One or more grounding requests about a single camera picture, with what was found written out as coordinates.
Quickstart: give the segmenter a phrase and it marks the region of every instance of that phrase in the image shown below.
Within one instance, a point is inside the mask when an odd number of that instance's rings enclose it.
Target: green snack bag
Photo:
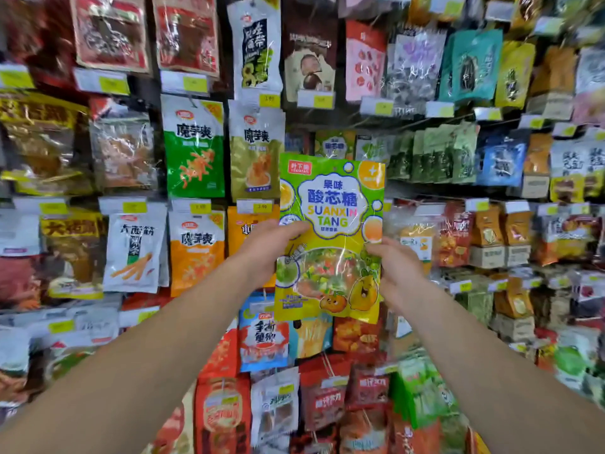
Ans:
[[[162,94],[168,193],[224,197],[223,104]]]
[[[412,150],[414,133],[406,131],[395,136],[393,153],[387,168],[387,178],[393,180],[409,180],[412,177]]]
[[[452,183],[474,183],[477,179],[475,151],[478,132],[479,127],[474,123],[463,122],[456,128],[452,150]]]
[[[353,159],[355,131],[315,132],[315,156],[333,159]]]
[[[279,197],[279,155],[285,151],[285,113],[229,101],[231,196]]]

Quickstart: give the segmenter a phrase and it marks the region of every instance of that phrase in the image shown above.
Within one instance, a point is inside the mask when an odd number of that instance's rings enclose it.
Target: hand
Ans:
[[[280,226],[277,220],[258,223],[236,253],[251,275],[255,288],[262,287],[275,273],[277,258],[285,253],[290,240],[308,231],[306,221]]]
[[[381,244],[367,244],[366,249],[382,258],[380,293],[390,306],[400,310],[402,294],[426,280],[416,252],[389,237],[383,237]]]

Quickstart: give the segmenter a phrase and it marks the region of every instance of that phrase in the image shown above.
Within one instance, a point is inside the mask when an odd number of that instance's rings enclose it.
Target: white snack bag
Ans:
[[[147,213],[110,215],[103,291],[157,293],[167,212],[147,203]]]
[[[281,10],[266,0],[240,0],[227,6],[233,33],[233,87],[235,99],[242,89],[281,93]]]
[[[29,257],[41,253],[40,217],[0,209],[0,256]]]
[[[259,446],[298,428],[298,366],[255,382],[251,389],[251,446]]]

